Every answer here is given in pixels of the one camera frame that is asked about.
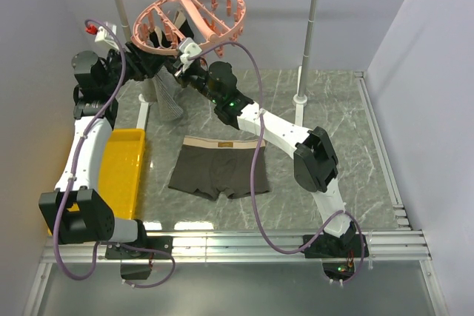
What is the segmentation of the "grey striped underwear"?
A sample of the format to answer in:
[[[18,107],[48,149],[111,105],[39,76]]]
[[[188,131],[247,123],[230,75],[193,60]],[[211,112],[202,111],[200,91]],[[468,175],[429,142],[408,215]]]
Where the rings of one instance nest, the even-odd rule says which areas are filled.
[[[162,121],[174,121],[184,114],[175,97],[181,91],[171,73],[162,67],[154,77],[145,79],[141,84],[141,94],[146,102],[155,104]]]

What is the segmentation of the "pink round clip hanger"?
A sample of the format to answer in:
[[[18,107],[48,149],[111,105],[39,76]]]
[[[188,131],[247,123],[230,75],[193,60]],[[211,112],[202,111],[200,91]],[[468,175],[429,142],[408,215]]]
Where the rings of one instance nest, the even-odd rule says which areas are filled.
[[[179,56],[178,45],[191,38],[221,58],[222,43],[244,32],[246,15],[244,0],[157,0],[135,20],[131,41],[148,53]]]

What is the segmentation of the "dark grey boxer briefs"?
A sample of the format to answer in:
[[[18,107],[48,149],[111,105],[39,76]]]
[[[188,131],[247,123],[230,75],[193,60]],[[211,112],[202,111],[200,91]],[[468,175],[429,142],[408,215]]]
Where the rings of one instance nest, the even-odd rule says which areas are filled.
[[[257,140],[220,141],[186,136],[168,187],[216,201],[249,196]]]

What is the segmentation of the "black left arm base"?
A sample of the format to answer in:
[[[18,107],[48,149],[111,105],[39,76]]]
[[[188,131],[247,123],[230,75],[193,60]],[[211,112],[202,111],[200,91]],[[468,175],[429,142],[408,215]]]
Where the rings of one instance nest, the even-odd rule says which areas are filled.
[[[172,252],[173,237],[155,236],[148,237],[144,245],[110,245],[106,248],[104,259],[120,262],[120,275],[124,284],[136,289],[150,289],[164,284],[173,276],[176,261]],[[154,263],[159,260],[170,261],[170,271],[160,281],[143,284],[151,276]]]

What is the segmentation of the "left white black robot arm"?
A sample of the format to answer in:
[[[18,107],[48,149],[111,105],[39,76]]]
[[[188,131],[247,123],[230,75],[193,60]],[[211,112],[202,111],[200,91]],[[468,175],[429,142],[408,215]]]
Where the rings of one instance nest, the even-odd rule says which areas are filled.
[[[57,228],[60,244],[123,243],[132,258],[150,248],[137,220],[115,217],[99,194],[99,172],[107,142],[115,126],[119,104],[115,91],[129,80],[152,78],[165,58],[146,53],[131,42],[125,51],[110,50],[106,58],[90,50],[71,61],[77,85],[73,91],[74,138],[64,171],[52,192],[39,198],[48,229]]]

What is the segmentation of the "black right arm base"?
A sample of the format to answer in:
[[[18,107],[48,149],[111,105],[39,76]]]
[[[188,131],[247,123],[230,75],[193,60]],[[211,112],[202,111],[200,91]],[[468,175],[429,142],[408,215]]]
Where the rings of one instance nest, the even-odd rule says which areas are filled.
[[[322,259],[329,281],[342,284],[354,278],[358,267],[370,256],[366,235],[357,232],[354,223],[340,238],[322,232],[302,254],[306,259]]]

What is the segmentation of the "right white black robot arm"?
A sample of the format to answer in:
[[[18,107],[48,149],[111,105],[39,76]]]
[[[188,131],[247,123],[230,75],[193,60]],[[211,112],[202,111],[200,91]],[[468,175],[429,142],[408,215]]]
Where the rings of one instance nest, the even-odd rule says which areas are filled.
[[[181,86],[191,86],[214,104],[214,113],[226,125],[260,135],[293,160],[293,174],[300,187],[312,194],[326,223],[327,250],[337,257],[351,250],[350,222],[337,211],[344,209],[338,188],[338,158],[327,132],[292,124],[261,108],[237,89],[232,66],[216,61],[204,69],[196,59],[183,58],[173,64]]]

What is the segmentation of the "yellow plastic tray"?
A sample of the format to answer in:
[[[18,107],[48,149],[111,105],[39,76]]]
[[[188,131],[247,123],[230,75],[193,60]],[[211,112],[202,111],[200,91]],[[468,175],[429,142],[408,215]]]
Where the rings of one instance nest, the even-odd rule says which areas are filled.
[[[54,190],[41,195],[41,213],[50,231],[59,225],[60,244],[133,242],[144,130],[112,130],[101,120],[89,132],[86,126],[75,123],[66,166]]]

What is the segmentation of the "aluminium right side rail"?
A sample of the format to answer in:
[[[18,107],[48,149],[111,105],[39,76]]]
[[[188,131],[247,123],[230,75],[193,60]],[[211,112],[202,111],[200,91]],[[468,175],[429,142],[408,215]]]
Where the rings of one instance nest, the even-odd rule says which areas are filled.
[[[387,190],[390,196],[390,200],[393,206],[393,211],[395,214],[395,221],[398,225],[398,229],[401,230],[412,230],[411,223],[409,221],[407,211],[404,208],[403,201],[400,196],[398,189],[398,184],[393,173],[393,168],[390,164],[390,159],[387,154],[386,147],[384,145],[384,140],[379,128],[377,118],[375,116],[375,111],[371,103],[369,93],[367,90],[367,85],[365,82],[365,72],[356,71],[354,76],[358,85],[358,90],[360,92],[362,104],[366,112],[367,121],[370,127],[370,132],[374,140],[375,149],[378,155],[378,159],[381,164],[381,169],[383,172],[384,180],[387,185]]]

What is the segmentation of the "aluminium table edge rail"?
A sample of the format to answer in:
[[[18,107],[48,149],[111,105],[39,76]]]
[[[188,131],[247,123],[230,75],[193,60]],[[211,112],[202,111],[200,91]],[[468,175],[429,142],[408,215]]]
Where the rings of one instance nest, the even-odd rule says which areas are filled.
[[[282,249],[293,250],[303,244],[304,230],[268,232],[271,241]],[[421,231],[363,231],[369,250],[369,261],[431,260],[431,254]],[[150,237],[170,236],[172,256],[177,263],[239,263],[285,262],[304,260],[302,253],[283,255],[267,245],[258,231],[152,231]],[[60,247],[65,263],[89,263],[93,243]],[[47,238],[40,257],[42,263],[55,263],[53,240]]]

